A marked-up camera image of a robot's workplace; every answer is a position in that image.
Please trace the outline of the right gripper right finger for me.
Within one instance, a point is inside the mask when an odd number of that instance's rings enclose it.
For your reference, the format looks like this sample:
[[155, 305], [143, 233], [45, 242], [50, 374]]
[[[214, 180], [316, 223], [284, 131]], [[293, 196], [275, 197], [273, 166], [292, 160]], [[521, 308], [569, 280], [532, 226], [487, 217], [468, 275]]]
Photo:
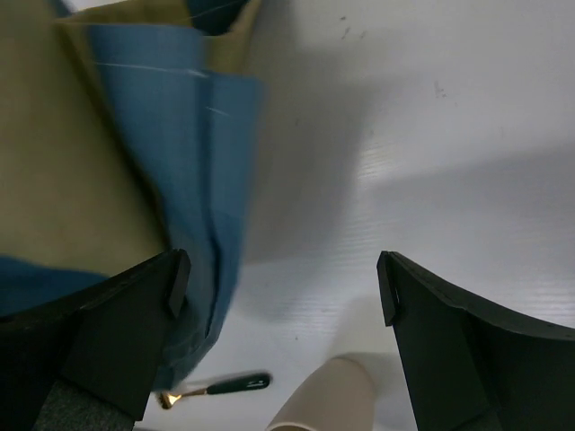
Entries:
[[384, 251], [377, 275], [419, 430], [572, 430], [574, 331]]

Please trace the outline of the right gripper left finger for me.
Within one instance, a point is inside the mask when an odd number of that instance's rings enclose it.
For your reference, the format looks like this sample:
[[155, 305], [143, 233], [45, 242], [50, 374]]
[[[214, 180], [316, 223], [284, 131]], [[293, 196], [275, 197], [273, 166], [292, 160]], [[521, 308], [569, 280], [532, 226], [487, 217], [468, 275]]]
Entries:
[[1, 313], [3, 430], [131, 430], [142, 419], [190, 259], [172, 250], [101, 283]]

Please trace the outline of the blue and beige cloth placemat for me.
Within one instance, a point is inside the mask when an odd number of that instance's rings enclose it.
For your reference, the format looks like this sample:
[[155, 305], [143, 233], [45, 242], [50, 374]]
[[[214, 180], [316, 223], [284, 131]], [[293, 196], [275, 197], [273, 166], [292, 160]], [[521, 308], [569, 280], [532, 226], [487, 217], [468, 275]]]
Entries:
[[1, 312], [187, 252], [154, 371], [178, 386], [237, 285], [261, 85], [243, 74], [257, 1], [1, 4]]

